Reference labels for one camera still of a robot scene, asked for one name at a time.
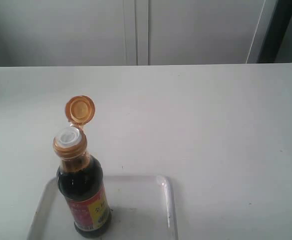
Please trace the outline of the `dark soy sauce bottle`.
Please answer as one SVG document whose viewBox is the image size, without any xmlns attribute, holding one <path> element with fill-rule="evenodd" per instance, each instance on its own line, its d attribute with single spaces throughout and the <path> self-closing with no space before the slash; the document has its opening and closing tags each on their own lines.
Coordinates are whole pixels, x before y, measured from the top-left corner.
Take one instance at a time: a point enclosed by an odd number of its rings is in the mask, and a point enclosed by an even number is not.
<svg viewBox="0 0 292 240">
<path fill-rule="evenodd" d="M 57 186 L 72 213 L 76 231 L 85 238 L 98 238 L 110 226 L 112 215 L 107 202 L 100 162 L 87 149 L 83 127 L 95 114 L 91 98 L 79 95 L 65 105 L 70 126 L 53 139 L 53 150 L 60 158 Z"/>
</svg>

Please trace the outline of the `white plastic tray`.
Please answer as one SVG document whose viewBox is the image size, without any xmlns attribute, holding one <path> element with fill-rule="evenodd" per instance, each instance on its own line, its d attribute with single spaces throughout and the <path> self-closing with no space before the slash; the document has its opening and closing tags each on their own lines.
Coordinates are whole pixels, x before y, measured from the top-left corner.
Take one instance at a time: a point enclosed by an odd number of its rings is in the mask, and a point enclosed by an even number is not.
<svg viewBox="0 0 292 240">
<path fill-rule="evenodd" d="M 162 175 L 105 176 L 112 213 L 101 240 L 176 240 L 178 230 L 173 189 Z M 45 186 L 30 226 L 29 240 L 82 240 L 56 178 Z"/>
</svg>

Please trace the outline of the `dark vertical post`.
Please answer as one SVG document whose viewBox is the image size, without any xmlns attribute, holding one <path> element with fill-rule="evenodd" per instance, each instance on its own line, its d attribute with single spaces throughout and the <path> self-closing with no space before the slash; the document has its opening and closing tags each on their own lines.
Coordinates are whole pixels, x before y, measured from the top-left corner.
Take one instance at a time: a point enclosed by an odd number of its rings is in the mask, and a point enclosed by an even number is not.
<svg viewBox="0 0 292 240">
<path fill-rule="evenodd" d="M 276 1 L 258 56 L 258 64 L 272 64 L 275 62 L 291 18 L 292 0 Z"/>
</svg>

